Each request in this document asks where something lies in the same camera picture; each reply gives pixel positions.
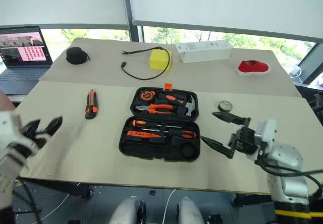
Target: yellow stripe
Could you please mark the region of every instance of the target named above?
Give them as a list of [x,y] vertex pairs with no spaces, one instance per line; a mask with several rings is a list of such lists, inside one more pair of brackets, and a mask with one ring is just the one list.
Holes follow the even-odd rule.
[[312,217],[323,217],[323,212],[310,212]]
[[292,216],[297,218],[305,218],[305,219],[311,219],[311,215],[309,213],[304,212],[296,212],[296,211],[287,211],[287,210],[275,210],[276,215],[286,215],[286,216]]

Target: red toy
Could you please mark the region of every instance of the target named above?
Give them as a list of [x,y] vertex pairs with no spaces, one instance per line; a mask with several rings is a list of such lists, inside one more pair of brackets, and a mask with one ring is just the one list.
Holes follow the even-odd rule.
[[268,74],[271,68],[268,64],[262,63],[256,60],[242,61],[237,69],[239,75],[250,75],[250,74]]

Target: yellow sponge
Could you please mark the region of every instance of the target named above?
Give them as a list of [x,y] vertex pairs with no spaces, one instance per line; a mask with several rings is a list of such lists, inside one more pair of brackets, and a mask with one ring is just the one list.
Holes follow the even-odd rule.
[[[172,51],[168,51],[168,53],[170,54],[170,64],[168,65],[167,70],[171,69],[172,58],[173,58]],[[165,52],[165,50],[160,50],[160,49],[152,50],[150,55],[150,60],[149,60],[151,69],[163,70],[167,66],[167,62],[168,62],[168,55],[167,55],[167,52]]]

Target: toolbox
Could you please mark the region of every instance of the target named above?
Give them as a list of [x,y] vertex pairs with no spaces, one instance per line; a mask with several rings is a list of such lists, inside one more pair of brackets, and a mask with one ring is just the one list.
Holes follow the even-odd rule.
[[134,116],[122,129],[119,150],[125,156],[192,162],[200,154],[199,115],[194,92],[163,88],[137,89],[130,106]]

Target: beige table surface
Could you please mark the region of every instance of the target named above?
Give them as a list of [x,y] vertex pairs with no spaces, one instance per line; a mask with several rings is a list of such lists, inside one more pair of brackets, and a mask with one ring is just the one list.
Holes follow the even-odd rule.
[[[270,50],[233,49],[228,60],[183,64],[174,45],[76,38],[72,46],[82,48],[91,60],[81,65],[72,65],[66,61],[64,51],[41,80],[132,87],[163,87],[165,83],[172,83],[174,88],[189,91],[300,97],[292,80]],[[121,63],[126,61],[125,69],[137,77],[157,75],[159,70],[149,68],[150,51],[133,55],[121,54],[122,50],[132,51],[154,46],[163,46],[173,52],[170,71],[154,80],[141,81],[121,70]],[[235,71],[242,60],[266,62],[272,71],[267,75],[240,76]]]
[[[98,92],[99,113],[86,120],[86,93]],[[130,103],[136,87],[80,83],[39,82],[16,109],[23,123],[41,118],[45,127],[63,116],[62,127],[29,160],[23,177],[133,186],[192,188],[200,190],[267,193],[266,173],[240,152],[233,159],[211,150],[201,141],[199,158],[191,163],[126,157],[118,149],[122,127],[132,116]],[[276,140],[295,146],[304,157],[303,170],[323,168],[323,127],[303,98],[196,91],[200,115],[196,123],[202,136],[227,144],[239,127],[211,115],[221,100],[229,100],[233,114],[251,117],[255,129],[260,119],[277,119]],[[323,175],[316,175],[323,182]],[[315,185],[309,181],[313,192]]]

